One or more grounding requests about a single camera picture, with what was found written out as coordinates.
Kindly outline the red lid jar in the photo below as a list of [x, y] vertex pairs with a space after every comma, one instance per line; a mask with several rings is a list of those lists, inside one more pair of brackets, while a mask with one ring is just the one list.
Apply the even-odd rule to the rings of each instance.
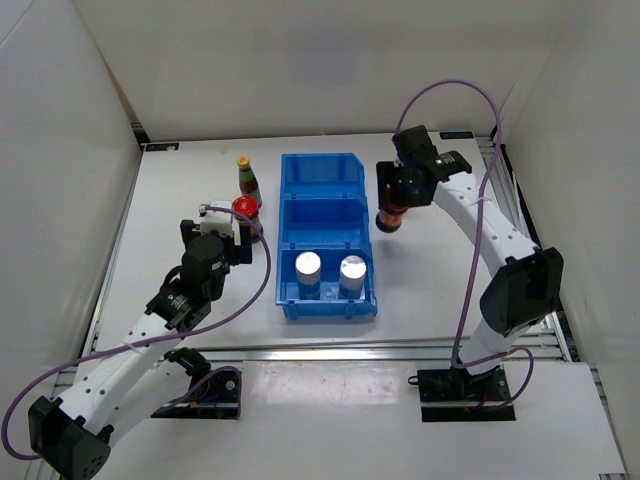
[[250, 230], [250, 238], [253, 243], [259, 240], [258, 233], [263, 232], [263, 227], [259, 218], [259, 205], [257, 201], [248, 195], [242, 195], [232, 202], [235, 212], [241, 214], [236, 221], [240, 227], [246, 226]]
[[408, 211], [407, 208], [394, 209], [385, 208], [380, 209], [376, 215], [375, 223], [377, 228], [383, 233], [394, 233], [402, 225], [403, 217]]

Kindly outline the yellow cap sauce bottle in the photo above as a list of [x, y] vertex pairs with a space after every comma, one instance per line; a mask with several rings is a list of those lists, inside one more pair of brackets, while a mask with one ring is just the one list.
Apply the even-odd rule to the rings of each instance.
[[262, 196], [258, 180], [251, 166], [248, 156], [239, 156], [236, 160], [238, 167], [239, 188], [243, 195], [253, 198], [258, 207], [262, 207]]

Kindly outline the silver lid spice jar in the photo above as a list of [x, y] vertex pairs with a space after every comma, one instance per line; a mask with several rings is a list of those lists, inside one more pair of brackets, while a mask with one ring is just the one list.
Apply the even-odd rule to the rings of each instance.
[[300, 253], [295, 260], [295, 272], [301, 300], [318, 300], [321, 287], [321, 259], [312, 252]]
[[340, 264], [339, 295], [341, 298], [358, 299], [367, 275], [367, 265], [357, 255], [345, 257]]

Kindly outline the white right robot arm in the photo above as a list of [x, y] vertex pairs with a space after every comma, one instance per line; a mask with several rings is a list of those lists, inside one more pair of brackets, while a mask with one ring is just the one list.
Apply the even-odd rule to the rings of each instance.
[[474, 245], [491, 281], [480, 297], [482, 319], [466, 342], [456, 342], [449, 387], [470, 400], [486, 384], [515, 341], [559, 305], [564, 260], [555, 248], [541, 249], [480, 191], [469, 162], [457, 151], [439, 152], [424, 126], [392, 137], [397, 158], [376, 165], [377, 227], [397, 231], [411, 208], [436, 204]]

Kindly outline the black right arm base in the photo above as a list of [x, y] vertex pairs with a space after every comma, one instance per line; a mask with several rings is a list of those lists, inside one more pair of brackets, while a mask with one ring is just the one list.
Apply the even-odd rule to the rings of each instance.
[[418, 370], [407, 380], [418, 388], [423, 423], [515, 421], [506, 373], [496, 367], [472, 376], [466, 370]]

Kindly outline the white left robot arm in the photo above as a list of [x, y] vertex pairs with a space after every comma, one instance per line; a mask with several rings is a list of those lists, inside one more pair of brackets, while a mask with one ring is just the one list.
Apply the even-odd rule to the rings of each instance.
[[251, 263], [257, 226], [243, 217], [239, 241], [203, 227], [182, 222], [186, 247], [180, 265], [120, 344], [89, 355], [95, 366], [77, 384], [29, 407], [31, 448], [63, 478], [93, 478], [139, 423], [208, 392], [210, 363], [181, 343], [202, 332], [231, 267]]

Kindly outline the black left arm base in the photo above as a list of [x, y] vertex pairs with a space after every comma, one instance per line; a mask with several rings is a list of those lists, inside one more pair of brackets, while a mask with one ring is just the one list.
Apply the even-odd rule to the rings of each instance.
[[230, 365], [212, 367], [196, 349], [183, 347], [166, 353], [164, 362], [179, 365], [188, 376], [189, 388], [182, 397], [156, 410], [156, 419], [239, 420], [242, 372]]

